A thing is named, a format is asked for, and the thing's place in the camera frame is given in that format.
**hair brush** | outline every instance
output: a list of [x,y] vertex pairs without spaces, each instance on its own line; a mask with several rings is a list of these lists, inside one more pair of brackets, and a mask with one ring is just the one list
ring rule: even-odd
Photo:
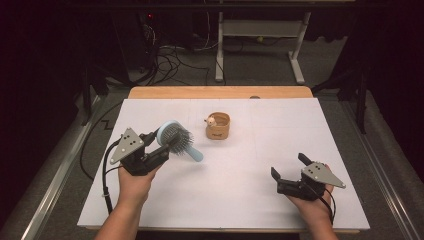
[[159,128],[157,141],[161,146],[168,144],[170,152],[176,155],[186,152],[197,162],[203,160],[203,154],[192,147],[193,135],[175,120],[168,121]]

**blue brush handle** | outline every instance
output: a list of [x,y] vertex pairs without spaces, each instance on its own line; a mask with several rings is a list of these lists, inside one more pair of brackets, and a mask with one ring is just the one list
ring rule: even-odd
[[199,150],[195,149],[194,147],[188,147],[186,149],[186,152],[188,155],[190,155],[194,161],[200,162],[203,160],[203,153],[201,153]]

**white tabletop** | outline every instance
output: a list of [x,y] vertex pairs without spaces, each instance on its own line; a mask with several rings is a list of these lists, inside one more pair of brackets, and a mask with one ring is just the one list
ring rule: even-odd
[[[206,137],[203,120],[212,112],[230,115],[228,139]],[[282,178],[299,180],[304,167],[297,159],[301,152],[312,161],[330,165],[347,185],[333,192],[337,206],[334,228],[369,229],[317,99],[127,99],[109,144],[127,127],[137,134],[149,133],[169,120],[177,120],[193,133],[193,147],[203,152],[204,159],[195,162],[189,155],[170,155],[153,181],[141,228],[302,231],[305,225],[297,209],[277,194],[270,174],[274,167]],[[158,147],[155,141],[146,152]],[[115,205],[117,171],[107,175],[107,183]],[[106,218],[99,166],[78,225],[99,227]]]

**brush bristles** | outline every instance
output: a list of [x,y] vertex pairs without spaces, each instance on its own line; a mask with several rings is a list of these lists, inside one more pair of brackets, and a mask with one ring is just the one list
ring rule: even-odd
[[170,124],[162,131],[160,141],[169,144],[170,152],[183,155],[193,145],[193,135],[178,124]]

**small wooden container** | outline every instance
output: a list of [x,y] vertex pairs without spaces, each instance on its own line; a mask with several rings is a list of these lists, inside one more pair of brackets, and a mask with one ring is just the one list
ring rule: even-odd
[[206,136],[212,140],[224,140],[228,138],[230,132],[230,116],[222,112],[214,112],[209,115],[214,116],[216,126],[206,126]]

